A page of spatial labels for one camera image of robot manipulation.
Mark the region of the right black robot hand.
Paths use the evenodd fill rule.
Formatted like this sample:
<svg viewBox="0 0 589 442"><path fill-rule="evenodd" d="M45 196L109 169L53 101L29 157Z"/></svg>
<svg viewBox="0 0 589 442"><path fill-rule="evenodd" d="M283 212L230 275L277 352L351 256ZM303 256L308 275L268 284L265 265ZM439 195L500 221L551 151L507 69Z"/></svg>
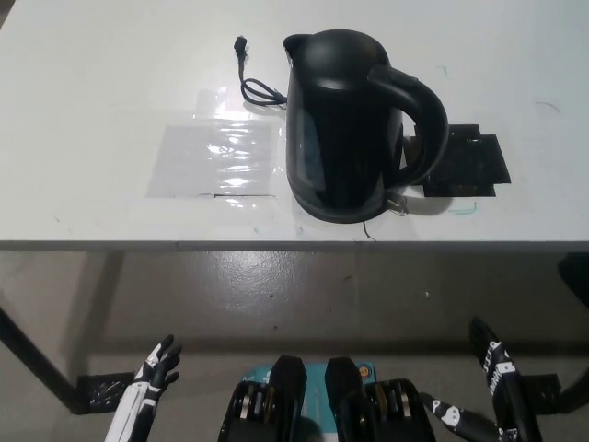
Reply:
<svg viewBox="0 0 589 442"><path fill-rule="evenodd" d="M472 353L485 375L496 420L493 422L422 391L420 399L424 408L449 432L466 441L541 441L543 436L523 376L502 340L479 317L470 321L468 335Z"/></svg>

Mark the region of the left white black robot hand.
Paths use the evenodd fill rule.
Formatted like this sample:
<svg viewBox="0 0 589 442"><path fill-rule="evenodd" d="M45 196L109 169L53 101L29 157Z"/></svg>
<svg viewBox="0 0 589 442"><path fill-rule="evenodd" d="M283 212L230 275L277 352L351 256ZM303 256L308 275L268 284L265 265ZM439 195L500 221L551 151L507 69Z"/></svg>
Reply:
<svg viewBox="0 0 589 442"><path fill-rule="evenodd" d="M179 379L176 370L182 347L166 336L151 351L125 389L106 434L106 442L146 441L159 401L167 388Z"/></svg>

